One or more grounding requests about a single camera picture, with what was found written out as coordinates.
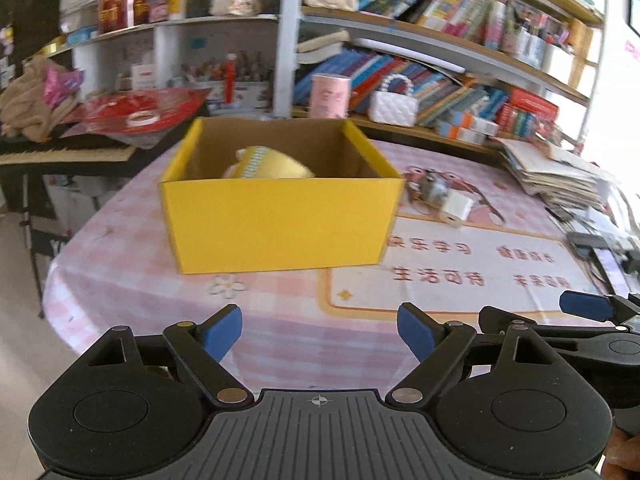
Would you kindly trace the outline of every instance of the tape roll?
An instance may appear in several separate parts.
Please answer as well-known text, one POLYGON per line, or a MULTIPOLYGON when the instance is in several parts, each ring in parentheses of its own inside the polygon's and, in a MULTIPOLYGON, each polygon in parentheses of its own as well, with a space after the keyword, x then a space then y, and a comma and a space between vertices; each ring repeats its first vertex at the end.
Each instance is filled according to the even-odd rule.
POLYGON ((137 128, 139 126, 149 126, 160 120, 160 114, 155 110, 144 110, 141 112, 133 112, 127 117, 127 126, 129 128, 137 128))

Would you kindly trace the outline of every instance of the circular cover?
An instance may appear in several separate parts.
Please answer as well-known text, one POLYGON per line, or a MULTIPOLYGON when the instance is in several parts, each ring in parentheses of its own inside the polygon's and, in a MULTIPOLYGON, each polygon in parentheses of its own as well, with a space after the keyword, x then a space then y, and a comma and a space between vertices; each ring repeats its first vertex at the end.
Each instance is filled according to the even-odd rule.
POLYGON ((135 476, 170 462, 196 438, 204 410, 183 384, 146 372, 108 374, 108 366, 92 371, 99 368, 85 381, 57 381, 32 408, 29 433, 45 467, 135 476))
POLYGON ((479 466, 508 476, 561 476, 607 444, 610 409, 579 376, 494 372, 463 381, 436 406, 446 440, 479 466))

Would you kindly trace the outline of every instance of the wall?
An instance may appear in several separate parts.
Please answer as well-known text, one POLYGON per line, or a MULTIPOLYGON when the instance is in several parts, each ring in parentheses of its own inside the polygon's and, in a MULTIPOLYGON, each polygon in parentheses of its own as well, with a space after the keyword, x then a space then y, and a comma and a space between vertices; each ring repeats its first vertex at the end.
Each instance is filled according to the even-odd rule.
POLYGON ((640 37, 627 26, 627 14, 628 0, 607 0, 583 157, 640 192, 640 37))

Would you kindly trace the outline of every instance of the stack of paper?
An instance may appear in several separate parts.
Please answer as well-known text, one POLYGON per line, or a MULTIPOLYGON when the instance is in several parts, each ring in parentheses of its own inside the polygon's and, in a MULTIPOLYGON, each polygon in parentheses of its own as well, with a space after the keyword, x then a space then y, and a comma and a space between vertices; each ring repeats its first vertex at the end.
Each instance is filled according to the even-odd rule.
POLYGON ((602 210, 606 197, 602 197, 602 181, 596 175, 546 158, 529 142, 497 140, 504 147, 508 170, 527 194, 539 194, 550 205, 602 210))

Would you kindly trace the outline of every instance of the pink cup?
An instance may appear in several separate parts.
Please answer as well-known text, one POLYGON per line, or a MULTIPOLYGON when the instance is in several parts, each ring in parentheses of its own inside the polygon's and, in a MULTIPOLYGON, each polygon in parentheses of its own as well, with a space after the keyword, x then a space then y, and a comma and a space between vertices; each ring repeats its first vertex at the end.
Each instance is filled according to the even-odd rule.
POLYGON ((349 110, 351 79, 343 75, 315 74, 311 79, 310 119, 344 119, 349 110))

